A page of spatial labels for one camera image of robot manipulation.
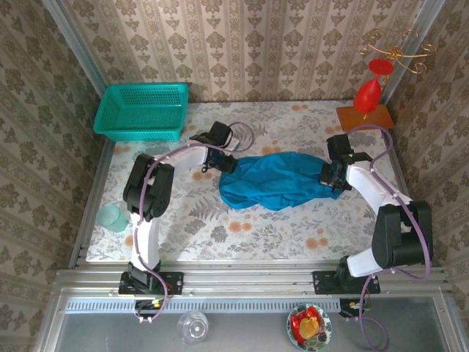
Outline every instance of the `teal plastic basket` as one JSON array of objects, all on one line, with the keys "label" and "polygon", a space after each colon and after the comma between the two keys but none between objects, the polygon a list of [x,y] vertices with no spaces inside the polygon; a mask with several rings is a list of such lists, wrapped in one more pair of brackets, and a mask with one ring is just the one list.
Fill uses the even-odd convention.
[{"label": "teal plastic basket", "polygon": [[177,141],[188,111],[184,83],[115,84],[104,92],[94,130],[118,141]]}]

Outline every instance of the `table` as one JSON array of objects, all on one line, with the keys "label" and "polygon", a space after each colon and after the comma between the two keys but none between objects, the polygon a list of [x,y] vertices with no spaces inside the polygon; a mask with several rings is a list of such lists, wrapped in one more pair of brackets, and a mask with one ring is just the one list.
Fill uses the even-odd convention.
[{"label": "table", "polygon": [[[133,163],[140,153],[161,155],[209,131],[214,121],[248,123],[254,146],[241,156],[295,151],[327,159],[325,140],[343,133],[336,108],[349,101],[190,104],[178,142],[118,142],[100,206],[121,203]],[[248,134],[242,142],[247,142]],[[374,157],[385,149],[380,131],[350,135],[356,152]],[[396,185],[388,156],[377,168]],[[174,180],[171,203],[160,223],[162,260],[336,260],[369,247],[375,216],[355,190],[337,200],[313,199],[296,208],[273,212],[257,205],[232,210],[218,191],[220,172],[193,169]],[[86,261],[127,262],[132,250],[131,225],[114,233],[95,225]]]}]

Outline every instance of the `clear glass cup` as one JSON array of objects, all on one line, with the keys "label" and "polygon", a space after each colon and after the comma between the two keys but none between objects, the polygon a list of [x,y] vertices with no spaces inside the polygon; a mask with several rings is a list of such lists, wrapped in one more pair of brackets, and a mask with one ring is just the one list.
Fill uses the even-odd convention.
[{"label": "clear glass cup", "polygon": [[182,335],[184,343],[195,345],[207,337],[207,317],[196,310],[187,312],[177,322],[177,331]]},{"label": "clear glass cup", "polygon": [[122,232],[129,221],[119,206],[107,204],[97,211],[96,222],[110,231]]}]

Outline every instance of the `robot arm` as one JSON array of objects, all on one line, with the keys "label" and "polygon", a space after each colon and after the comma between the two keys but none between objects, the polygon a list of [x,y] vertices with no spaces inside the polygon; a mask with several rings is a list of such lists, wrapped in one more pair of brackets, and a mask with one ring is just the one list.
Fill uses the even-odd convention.
[{"label": "robot arm", "polygon": [[[192,136],[191,140],[189,145],[178,148],[163,158],[150,175],[145,190],[144,221],[139,225],[136,237],[140,257],[149,268],[155,269],[155,271],[159,271],[160,264],[158,227],[160,217],[169,205],[173,179],[199,165],[204,165],[203,172],[209,168],[215,168],[227,173],[232,173],[237,166],[237,160],[229,154],[229,151],[235,150],[239,141],[233,137],[232,129],[229,126],[215,122],[210,132]],[[209,148],[206,144],[223,148],[226,152]],[[140,221],[140,198],[144,178],[154,162],[155,158],[150,155],[139,155],[124,189],[123,198],[130,211],[134,229]],[[145,287],[149,291],[155,290],[159,285],[142,265],[135,244],[128,265],[126,281],[126,285]]]},{"label": "robot arm", "polygon": [[377,214],[372,246],[361,253],[343,258],[342,274],[368,276],[383,269],[424,261],[416,229],[412,227],[397,197],[409,207],[417,220],[431,257],[433,245],[430,206],[426,202],[412,201],[382,176],[380,178],[387,187],[378,182],[370,170],[372,159],[366,153],[354,153],[346,134],[332,136],[327,143],[332,163],[325,164],[322,168],[321,183],[331,186],[333,191],[357,189]]}]

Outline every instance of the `patterned wallpaper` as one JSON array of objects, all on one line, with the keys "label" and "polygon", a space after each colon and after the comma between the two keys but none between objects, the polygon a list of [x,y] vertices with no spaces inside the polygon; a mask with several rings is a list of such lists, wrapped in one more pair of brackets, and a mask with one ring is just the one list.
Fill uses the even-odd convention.
[{"label": "patterned wallpaper", "polygon": [[435,254],[469,333],[469,1],[446,0],[427,35],[438,46],[389,107],[411,194],[432,205]]},{"label": "patterned wallpaper", "polygon": [[408,28],[423,2],[64,0],[108,84],[189,82],[197,102],[351,98],[363,35]]},{"label": "patterned wallpaper", "polygon": [[99,97],[40,1],[0,1],[0,351],[29,351],[103,140]]}]

